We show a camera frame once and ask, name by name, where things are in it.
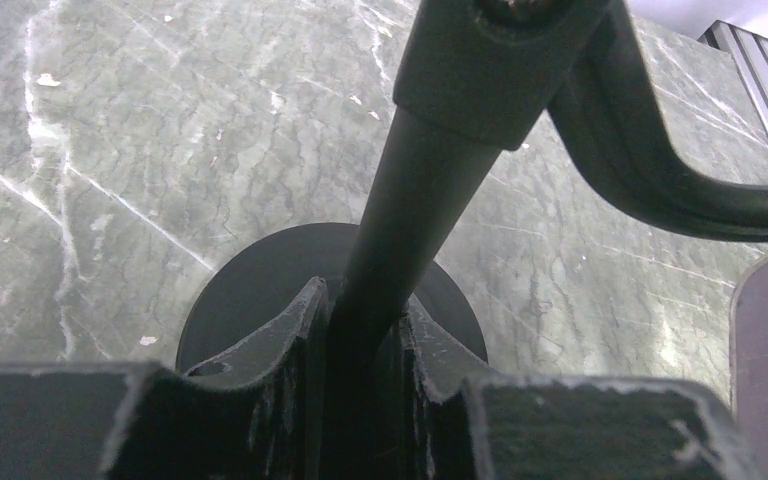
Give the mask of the black round-base phone holder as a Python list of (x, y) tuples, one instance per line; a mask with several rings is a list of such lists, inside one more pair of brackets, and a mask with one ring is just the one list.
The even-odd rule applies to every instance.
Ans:
[[(425, 1), (394, 102), (346, 269), (336, 293), (327, 291), (314, 479), (404, 479), (400, 323), (493, 164), (540, 114), (550, 115), (589, 186), (632, 218), (691, 237), (768, 244), (768, 185), (713, 179), (675, 151), (620, 1)], [(320, 278), (333, 231), (295, 227), (234, 257), (196, 301), (177, 368), (187, 372), (278, 316)], [(446, 284), (438, 299), (443, 309), (432, 320), (486, 362), (459, 290)]]

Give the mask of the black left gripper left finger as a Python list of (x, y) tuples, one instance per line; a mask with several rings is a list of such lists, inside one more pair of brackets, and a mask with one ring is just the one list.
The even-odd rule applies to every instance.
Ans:
[(327, 288), (185, 373), (0, 363), (0, 479), (314, 479)]

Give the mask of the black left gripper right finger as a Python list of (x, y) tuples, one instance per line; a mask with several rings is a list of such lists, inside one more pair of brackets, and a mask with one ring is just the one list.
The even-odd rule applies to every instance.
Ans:
[(411, 299), (404, 479), (760, 479), (730, 410), (680, 379), (507, 375)]

